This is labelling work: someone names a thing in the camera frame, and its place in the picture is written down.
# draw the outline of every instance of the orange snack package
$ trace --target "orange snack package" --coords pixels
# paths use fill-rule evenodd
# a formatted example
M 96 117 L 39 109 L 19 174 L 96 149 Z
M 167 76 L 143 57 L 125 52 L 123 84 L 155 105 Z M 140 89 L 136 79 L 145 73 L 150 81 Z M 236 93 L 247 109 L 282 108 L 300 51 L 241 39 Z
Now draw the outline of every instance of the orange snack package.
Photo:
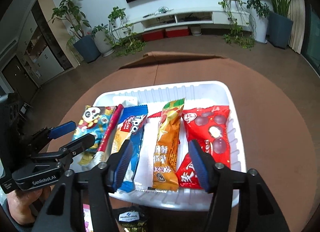
M 153 155 L 153 188 L 176 191 L 179 187 L 175 174 L 184 99 L 167 103 L 161 114 L 157 144 Z

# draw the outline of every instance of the black snack package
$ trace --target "black snack package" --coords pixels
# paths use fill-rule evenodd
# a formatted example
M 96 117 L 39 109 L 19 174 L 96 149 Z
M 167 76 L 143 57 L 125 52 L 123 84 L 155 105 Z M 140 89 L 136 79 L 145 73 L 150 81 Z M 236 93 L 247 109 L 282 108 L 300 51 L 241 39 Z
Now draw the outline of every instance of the black snack package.
M 114 209 L 113 214 L 118 223 L 128 232 L 148 232 L 148 215 L 138 206 Z

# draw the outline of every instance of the metal bolt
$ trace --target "metal bolt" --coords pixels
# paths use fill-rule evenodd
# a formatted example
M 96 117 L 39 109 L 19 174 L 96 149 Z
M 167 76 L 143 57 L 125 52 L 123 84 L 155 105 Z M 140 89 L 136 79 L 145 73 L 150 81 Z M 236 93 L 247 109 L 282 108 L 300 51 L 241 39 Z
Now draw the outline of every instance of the metal bolt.
M 224 167 L 223 163 L 216 163 L 215 166 L 218 169 L 222 169 Z
M 64 174 L 65 174 L 65 176 L 69 177 L 72 174 L 74 174 L 74 171 L 73 170 L 66 170 Z
M 104 168 L 106 168 L 106 166 L 107 166 L 107 164 L 105 162 L 98 164 L 99 169 L 104 169 Z
M 255 169 L 250 169 L 249 170 L 249 173 L 252 175 L 252 176 L 256 176 L 258 174 L 257 170 Z

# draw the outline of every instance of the red stick package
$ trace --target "red stick package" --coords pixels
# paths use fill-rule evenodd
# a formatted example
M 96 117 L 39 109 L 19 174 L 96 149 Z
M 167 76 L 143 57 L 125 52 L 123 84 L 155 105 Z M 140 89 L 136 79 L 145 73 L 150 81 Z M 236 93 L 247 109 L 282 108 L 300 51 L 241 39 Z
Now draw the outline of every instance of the red stick package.
M 227 136 L 227 105 L 194 108 L 182 112 L 188 142 L 196 139 L 202 150 L 212 155 L 217 163 L 230 168 L 230 145 Z M 179 186 L 201 189 L 189 153 L 186 154 L 178 171 Z

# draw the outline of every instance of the white tv stand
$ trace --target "white tv stand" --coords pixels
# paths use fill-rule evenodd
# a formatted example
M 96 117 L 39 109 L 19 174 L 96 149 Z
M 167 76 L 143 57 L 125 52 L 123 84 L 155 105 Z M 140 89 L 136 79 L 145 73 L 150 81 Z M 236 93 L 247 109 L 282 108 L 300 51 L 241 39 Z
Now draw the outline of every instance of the white tv stand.
M 244 27 L 248 26 L 250 15 L 248 12 L 241 12 L 240 14 L 238 11 L 232 11 L 232 15 L 237 21 L 238 25 Z M 132 32 L 144 33 L 160 28 L 168 28 L 181 25 L 229 25 L 230 20 L 231 19 L 228 17 L 228 15 L 220 7 L 206 7 L 192 9 L 174 9 L 170 12 L 150 15 L 146 18 L 140 17 L 129 19 L 127 24 L 133 24 L 131 27 Z M 117 31 L 120 37 L 126 37 L 128 33 L 128 29 L 126 28 L 117 28 L 115 31 Z

